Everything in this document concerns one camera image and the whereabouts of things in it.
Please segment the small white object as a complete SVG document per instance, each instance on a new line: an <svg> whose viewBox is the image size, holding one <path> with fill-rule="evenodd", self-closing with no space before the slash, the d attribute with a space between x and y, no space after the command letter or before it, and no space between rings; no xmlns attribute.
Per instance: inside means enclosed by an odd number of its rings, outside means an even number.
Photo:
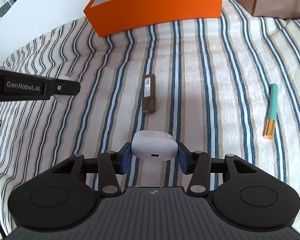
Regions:
<svg viewBox="0 0 300 240"><path fill-rule="evenodd" d="M61 75L58 78L53 78L53 79L66 79L66 80L71 80L69 77L65 76L65 75ZM68 95L52 95L58 102L60 103L66 103L71 96Z"/></svg>

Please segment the brown rectangular box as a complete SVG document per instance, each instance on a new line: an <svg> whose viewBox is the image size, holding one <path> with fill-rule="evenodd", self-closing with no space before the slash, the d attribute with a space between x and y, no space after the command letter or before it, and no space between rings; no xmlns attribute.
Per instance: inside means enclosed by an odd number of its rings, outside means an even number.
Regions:
<svg viewBox="0 0 300 240"><path fill-rule="evenodd" d="M152 114L156 110L155 103L156 85L155 75L148 74L142 77L142 113Z"/></svg>

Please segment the white earbuds case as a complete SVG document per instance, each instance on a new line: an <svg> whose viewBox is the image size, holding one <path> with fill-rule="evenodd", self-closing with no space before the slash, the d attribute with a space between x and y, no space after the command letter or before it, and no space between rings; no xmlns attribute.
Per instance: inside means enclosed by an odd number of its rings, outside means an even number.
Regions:
<svg viewBox="0 0 300 240"><path fill-rule="evenodd" d="M139 159L168 161L178 154L178 144L165 132L139 131L132 141L132 154Z"/></svg>

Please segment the teal gold lipstick tube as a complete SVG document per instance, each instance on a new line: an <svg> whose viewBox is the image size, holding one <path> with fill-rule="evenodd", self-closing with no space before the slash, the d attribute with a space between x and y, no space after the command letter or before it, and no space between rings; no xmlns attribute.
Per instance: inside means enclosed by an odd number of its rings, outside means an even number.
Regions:
<svg viewBox="0 0 300 240"><path fill-rule="evenodd" d="M278 103L278 85L276 83L272 83L270 85L267 119L266 119L264 132L263 132L264 138L269 140L273 139L274 137L276 116L277 116L277 103Z"/></svg>

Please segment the orange storage box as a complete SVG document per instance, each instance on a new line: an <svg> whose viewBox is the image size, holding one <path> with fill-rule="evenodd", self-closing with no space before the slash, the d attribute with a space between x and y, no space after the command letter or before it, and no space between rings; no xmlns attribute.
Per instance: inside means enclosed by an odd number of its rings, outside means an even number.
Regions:
<svg viewBox="0 0 300 240"><path fill-rule="evenodd" d="M84 14L100 37L151 24L218 18L222 0L90 0Z"/></svg>

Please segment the striped blanket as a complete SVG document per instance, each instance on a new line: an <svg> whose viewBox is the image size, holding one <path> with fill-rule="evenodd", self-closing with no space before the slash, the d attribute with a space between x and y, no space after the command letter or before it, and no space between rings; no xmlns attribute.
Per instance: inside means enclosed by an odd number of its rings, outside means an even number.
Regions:
<svg viewBox="0 0 300 240"><path fill-rule="evenodd" d="M150 25L100 38L86 18L43 34L2 69L81 84L66 103L0 102L0 224L15 228L13 189L73 154L117 151L141 130L169 133L214 158L228 153L300 196L300 20L251 16L223 0L220 18ZM142 113L142 77L154 74L156 110ZM278 85L273 139L264 138ZM300 211L294 222L300 232Z"/></svg>

